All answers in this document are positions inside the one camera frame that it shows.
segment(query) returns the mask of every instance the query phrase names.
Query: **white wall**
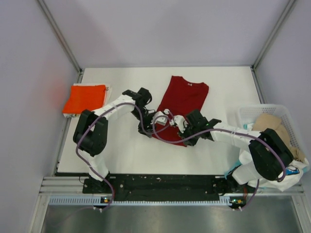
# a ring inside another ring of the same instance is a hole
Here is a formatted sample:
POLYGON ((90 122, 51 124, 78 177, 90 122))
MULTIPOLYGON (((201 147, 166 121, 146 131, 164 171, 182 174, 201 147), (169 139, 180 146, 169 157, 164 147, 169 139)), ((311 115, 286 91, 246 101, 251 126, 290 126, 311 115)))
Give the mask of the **white wall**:
POLYGON ((251 65, 288 0, 46 0, 86 67, 251 65))
POLYGON ((0 4, 0 232, 26 232, 77 78, 34 0, 0 4))
MULTIPOLYGON (((258 69, 268 102, 285 105, 311 152, 311 1, 299 0, 258 69)), ((303 177, 311 203, 311 172, 303 177)))

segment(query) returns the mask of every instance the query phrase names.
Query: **metal floor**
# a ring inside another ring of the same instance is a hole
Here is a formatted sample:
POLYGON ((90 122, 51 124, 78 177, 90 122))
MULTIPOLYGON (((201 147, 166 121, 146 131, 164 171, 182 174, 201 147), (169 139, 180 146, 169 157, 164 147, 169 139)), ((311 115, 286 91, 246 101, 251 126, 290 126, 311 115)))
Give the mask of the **metal floor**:
POLYGON ((243 212, 229 207, 113 206, 100 213, 49 206, 41 233, 299 233, 291 197, 256 197, 243 212))

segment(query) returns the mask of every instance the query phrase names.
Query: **blue label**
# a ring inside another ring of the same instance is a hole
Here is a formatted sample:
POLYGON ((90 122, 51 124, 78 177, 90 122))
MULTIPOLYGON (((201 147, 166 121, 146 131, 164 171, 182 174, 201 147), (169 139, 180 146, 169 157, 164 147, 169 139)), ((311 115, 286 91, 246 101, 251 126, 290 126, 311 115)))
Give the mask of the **blue label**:
POLYGON ((295 175, 295 174, 299 174, 299 169, 293 166, 289 166, 288 168, 286 168, 286 175, 290 176, 290 175, 295 175))

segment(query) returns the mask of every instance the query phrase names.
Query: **beige cloth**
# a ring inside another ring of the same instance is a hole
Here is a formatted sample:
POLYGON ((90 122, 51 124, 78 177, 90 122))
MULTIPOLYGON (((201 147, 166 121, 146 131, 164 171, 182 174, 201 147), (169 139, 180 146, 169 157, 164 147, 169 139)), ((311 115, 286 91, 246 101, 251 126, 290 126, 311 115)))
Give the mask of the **beige cloth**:
POLYGON ((300 149, 291 146, 291 138, 286 128, 281 123, 282 119, 274 115, 263 113, 257 118, 252 130, 261 132, 265 131, 267 128, 275 130, 277 135, 282 139, 284 144, 293 154, 294 159, 304 162, 306 158, 305 154, 300 149))

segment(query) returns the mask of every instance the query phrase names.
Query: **red t-shirt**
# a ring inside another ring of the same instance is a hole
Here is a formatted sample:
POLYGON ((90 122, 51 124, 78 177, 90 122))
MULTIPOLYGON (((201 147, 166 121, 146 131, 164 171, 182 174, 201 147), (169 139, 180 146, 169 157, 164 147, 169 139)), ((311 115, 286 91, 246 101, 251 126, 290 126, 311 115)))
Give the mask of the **red t-shirt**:
MULTIPOLYGON (((169 109, 173 115, 185 116, 191 111, 201 110, 204 100, 208 94, 209 87, 205 83, 190 83, 180 76, 172 76, 169 87, 167 88, 162 102, 157 111, 169 109)), ((164 126, 156 124, 156 130, 160 130, 164 126)), ((178 127, 168 127, 158 135, 168 141, 178 141, 178 127)))

